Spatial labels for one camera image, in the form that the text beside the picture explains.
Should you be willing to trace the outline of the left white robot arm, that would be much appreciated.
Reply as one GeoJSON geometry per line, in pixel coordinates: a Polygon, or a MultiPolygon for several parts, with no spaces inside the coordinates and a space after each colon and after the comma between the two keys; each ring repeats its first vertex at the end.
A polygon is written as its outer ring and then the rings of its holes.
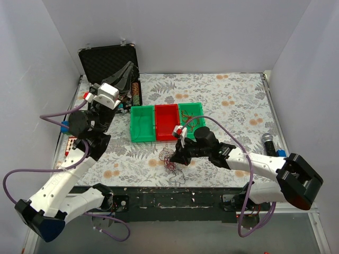
{"type": "Polygon", "coordinates": [[[107,131],[122,101],[131,91],[134,64],[128,61],[119,71],[94,84],[80,105],[66,111],[67,132],[76,138],[64,162],[28,200],[20,199],[15,210],[23,222],[45,242],[53,241],[66,224],[92,209],[102,212],[113,207],[113,193],[103,184],[95,184],[74,198],[67,195],[79,179],[105,153],[110,135],[107,131]]]}

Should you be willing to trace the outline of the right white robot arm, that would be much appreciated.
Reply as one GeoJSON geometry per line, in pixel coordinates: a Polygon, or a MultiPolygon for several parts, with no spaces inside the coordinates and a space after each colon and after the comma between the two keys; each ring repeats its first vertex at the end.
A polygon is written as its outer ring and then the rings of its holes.
{"type": "Polygon", "coordinates": [[[187,138],[187,129],[177,125],[172,135],[177,138],[170,162],[189,165],[192,158],[206,157],[216,167],[240,170],[269,179],[267,183],[251,180],[242,191],[231,198],[230,205],[252,210],[262,203],[289,203],[300,210],[309,210],[323,185],[323,179],[300,155],[273,157],[245,153],[231,144],[219,142],[206,126],[187,138]]]}

